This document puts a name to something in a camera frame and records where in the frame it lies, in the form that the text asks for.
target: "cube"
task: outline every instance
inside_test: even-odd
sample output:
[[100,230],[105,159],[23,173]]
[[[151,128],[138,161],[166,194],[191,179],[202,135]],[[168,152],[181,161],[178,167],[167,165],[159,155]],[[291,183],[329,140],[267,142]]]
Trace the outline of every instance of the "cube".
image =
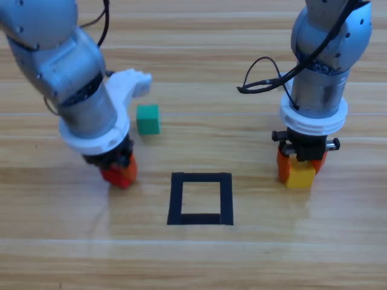
[[137,130],[140,135],[156,135],[161,132],[158,105],[137,105]]
[[308,189],[312,186],[316,170],[311,162],[298,162],[296,158],[290,158],[291,166],[286,187],[288,189]]
[[121,189],[127,189],[137,177],[137,163],[132,154],[127,168],[111,166],[108,170],[100,169],[100,172],[105,181]]

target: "yellow cube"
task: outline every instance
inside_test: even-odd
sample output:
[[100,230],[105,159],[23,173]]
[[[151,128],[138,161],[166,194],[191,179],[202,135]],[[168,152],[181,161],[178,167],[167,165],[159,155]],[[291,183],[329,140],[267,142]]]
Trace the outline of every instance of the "yellow cube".
[[311,162],[298,162],[290,157],[290,174],[285,185],[288,189],[307,189],[312,186],[316,170]]

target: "green cube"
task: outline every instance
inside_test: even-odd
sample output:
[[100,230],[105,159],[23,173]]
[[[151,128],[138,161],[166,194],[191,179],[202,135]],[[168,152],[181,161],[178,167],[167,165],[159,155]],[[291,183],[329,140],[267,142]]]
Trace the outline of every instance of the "green cube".
[[158,105],[137,105],[136,121],[140,135],[156,135],[161,132]]

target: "wood grain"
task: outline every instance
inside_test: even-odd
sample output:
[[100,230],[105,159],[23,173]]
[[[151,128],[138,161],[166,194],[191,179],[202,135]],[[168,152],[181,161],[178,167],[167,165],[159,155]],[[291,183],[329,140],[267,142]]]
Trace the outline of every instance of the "wood grain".
[[[260,56],[294,66],[303,0],[111,0],[108,68],[152,73],[139,102],[158,103],[162,122],[142,138],[129,108],[139,173],[126,191],[66,147],[1,37],[0,289],[387,289],[387,2],[372,4],[342,148],[311,190],[276,179],[282,92],[236,91]],[[102,8],[79,1],[79,22]],[[88,28],[95,40],[102,25]],[[273,76],[263,62],[250,80]],[[182,171],[233,174],[234,227],[166,225]],[[184,189],[184,212],[219,211],[216,186]]]

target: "black tape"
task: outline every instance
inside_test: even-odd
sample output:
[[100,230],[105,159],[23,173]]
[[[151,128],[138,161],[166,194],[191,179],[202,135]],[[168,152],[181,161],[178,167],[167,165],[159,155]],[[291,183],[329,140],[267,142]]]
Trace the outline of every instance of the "black tape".
[[[184,182],[219,182],[220,214],[181,214]],[[168,225],[234,225],[231,173],[172,173]]]

